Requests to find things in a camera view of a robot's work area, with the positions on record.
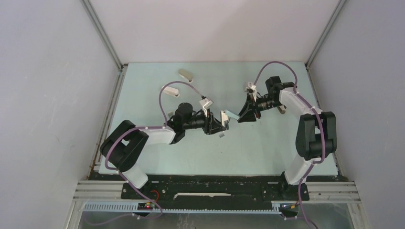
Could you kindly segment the light blue stapler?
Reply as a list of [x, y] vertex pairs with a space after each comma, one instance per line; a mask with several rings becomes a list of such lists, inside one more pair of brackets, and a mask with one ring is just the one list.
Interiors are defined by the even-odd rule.
[[229, 111], [229, 110], [221, 110], [221, 125], [225, 128], [225, 130], [229, 129], [229, 122], [231, 119], [235, 119], [236, 121], [239, 120], [240, 116]]

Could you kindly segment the beige brown stapler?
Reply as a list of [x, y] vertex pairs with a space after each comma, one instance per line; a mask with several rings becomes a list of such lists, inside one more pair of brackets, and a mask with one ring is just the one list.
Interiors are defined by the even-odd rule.
[[283, 115], [286, 113], [286, 107], [285, 106], [279, 106], [277, 107], [278, 111]]

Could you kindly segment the white stapler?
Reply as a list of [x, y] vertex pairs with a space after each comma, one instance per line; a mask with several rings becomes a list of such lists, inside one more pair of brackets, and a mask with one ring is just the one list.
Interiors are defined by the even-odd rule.
[[172, 97], [178, 98], [180, 96], [180, 91], [176, 88], [170, 87], [170, 86], [164, 86], [161, 89], [162, 93], [165, 93], [167, 95], [170, 95]]

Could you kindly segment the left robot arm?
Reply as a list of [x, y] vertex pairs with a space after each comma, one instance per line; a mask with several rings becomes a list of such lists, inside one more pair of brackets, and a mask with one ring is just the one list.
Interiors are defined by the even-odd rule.
[[143, 199], [151, 192], [148, 176], [138, 162], [145, 146], [176, 144], [190, 129], [202, 129], [206, 135], [214, 135], [228, 128], [226, 111], [221, 111], [221, 119], [217, 120], [209, 109], [194, 111], [190, 103], [181, 103], [166, 126], [141, 127], [129, 120], [122, 121], [102, 143], [99, 151], [105, 157], [106, 168], [122, 174], [132, 184], [132, 192]]

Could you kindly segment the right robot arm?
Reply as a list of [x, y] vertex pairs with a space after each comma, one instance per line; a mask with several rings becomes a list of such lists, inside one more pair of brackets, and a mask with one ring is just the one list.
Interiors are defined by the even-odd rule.
[[306, 181], [310, 170], [322, 163], [337, 149], [336, 116], [311, 105], [299, 93], [293, 82], [283, 83], [280, 77], [266, 80], [267, 94], [259, 95], [256, 85], [245, 86], [246, 102], [238, 114], [238, 122], [255, 122], [262, 111], [285, 107], [298, 119], [295, 140], [297, 156], [284, 172], [285, 182], [278, 185], [278, 194], [291, 199], [297, 193], [298, 184]]

